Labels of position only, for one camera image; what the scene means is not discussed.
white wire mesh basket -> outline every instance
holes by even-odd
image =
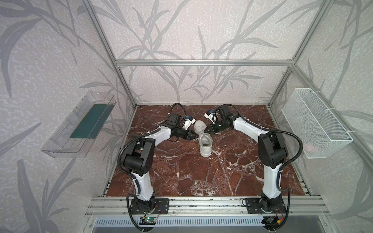
[[[310,88],[296,88],[282,109],[302,140],[307,158],[326,158],[353,141],[330,109]]]

transparent plastic bin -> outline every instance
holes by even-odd
[[[330,109],[310,88],[296,88],[282,109],[302,140],[307,158],[326,158],[353,141]]]
[[[115,104],[113,94],[88,91],[41,151],[53,158],[84,158]]]

white shoe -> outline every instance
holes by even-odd
[[[194,123],[194,132],[198,135],[201,135],[201,133],[203,133],[206,128],[207,125],[201,120],[198,120]]]
[[[200,144],[200,153],[203,157],[209,157],[211,155],[212,138],[208,133],[201,133],[198,137]]]

black mounting plate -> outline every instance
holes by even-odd
[[[156,198],[156,204],[155,206],[158,206],[153,210],[150,214],[158,214],[160,211],[160,214],[168,214],[168,207],[170,204],[170,199],[168,198]],[[131,201],[131,214],[144,214],[141,210],[139,210],[139,207],[137,205],[137,202],[135,199],[132,199]]]
[[[266,214],[261,208],[260,208],[260,201],[261,198],[245,198],[243,199],[244,206],[247,208],[248,214]],[[285,215],[286,208],[283,200],[281,199],[281,202],[276,205],[277,208],[279,208],[282,212],[282,214]]]

wall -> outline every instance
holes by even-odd
[[[80,1],[6,0],[0,15],[0,232],[77,232],[133,109]],[[41,152],[88,90],[117,99],[88,155]]]
[[[373,1],[335,1],[307,46],[299,66],[372,148]],[[281,109],[294,88],[292,74],[271,110],[281,129],[291,130]],[[296,151],[295,142],[287,139]],[[324,159],[298,159],[314,195],[322,195],[341,233],[373,229],[373,172],[348,145]]]
[[[291,59],[321,2],[92,0],[116,59],[218,60]],[[122,67],[136,102],[145,104],[268,103],[284,70]]]

